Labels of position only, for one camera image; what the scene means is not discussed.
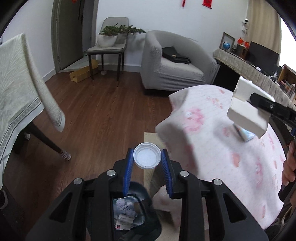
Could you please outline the person's right hand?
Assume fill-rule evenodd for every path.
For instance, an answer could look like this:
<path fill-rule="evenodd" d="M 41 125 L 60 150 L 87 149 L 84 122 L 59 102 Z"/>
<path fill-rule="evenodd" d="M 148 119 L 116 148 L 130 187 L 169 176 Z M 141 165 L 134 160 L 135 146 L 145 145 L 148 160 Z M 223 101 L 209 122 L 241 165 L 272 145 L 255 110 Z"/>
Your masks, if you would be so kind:
<path fill-rule="evenodd" d="M 292 141 L 289 146 L 287 153 L 287 159 L 283 163 L 282 171 L 282 184 L 287 186 L 289 183 L 292 183 L 295 180 L 295 142 Z"/>

